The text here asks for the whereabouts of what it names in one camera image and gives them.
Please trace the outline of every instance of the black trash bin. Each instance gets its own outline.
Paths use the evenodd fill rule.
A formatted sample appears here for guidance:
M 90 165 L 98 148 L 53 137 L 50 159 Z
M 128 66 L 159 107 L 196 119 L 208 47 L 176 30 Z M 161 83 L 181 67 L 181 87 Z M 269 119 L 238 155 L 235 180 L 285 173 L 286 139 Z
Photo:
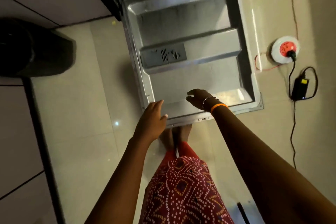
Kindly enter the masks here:
M 0 76 L 55 75 L 65 72 L 73 63 L 71 40 L 31 22 L 0 19 Z

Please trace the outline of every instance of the dishwasher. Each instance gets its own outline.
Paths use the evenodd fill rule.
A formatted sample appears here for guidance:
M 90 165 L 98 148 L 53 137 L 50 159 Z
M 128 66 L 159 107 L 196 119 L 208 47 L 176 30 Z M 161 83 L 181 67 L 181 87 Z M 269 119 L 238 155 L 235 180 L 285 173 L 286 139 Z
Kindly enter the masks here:
M 207 90 L 235 113 L 263 109 L 241 0 L 113 0 L 143 110 L 164 99 L 167 126 L 213 119 L 187 92 Z

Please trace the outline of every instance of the foot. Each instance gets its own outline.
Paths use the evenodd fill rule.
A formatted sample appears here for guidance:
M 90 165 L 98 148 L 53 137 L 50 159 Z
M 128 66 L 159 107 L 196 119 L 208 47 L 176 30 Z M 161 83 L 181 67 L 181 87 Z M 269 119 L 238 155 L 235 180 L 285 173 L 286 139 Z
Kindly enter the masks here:
M 177 128 L 176 130 L 177 145 L 179 145 L 180 142 L 188 141 L 188 137 L 191 131 L 191 125 L 192 124 L 188 124 Z
M 166 148 L 166 151 L 174 150 L 174 139 L 171 128 L 165 129 L 160 135 L 160 140 Z

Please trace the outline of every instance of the black adapter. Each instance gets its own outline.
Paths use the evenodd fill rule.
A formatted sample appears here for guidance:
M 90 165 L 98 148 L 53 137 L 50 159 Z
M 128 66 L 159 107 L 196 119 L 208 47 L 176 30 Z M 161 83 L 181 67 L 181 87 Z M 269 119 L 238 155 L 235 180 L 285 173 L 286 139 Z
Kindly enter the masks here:
M 291 99 L 293 101 L 305 100 L 309 80 L 306 79 L 304 74 L 299 75 L 294 82 L 293 91 L 291 94 Z

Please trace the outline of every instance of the bandhani print fabric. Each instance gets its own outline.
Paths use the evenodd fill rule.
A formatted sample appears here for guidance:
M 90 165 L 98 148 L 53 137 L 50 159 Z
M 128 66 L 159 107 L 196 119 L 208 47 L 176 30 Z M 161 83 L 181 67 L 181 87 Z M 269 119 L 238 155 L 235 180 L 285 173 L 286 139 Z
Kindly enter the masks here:
M 207 164 L 182 156 L 168 162 L 146 189 L 140 223 L 233 224 Z

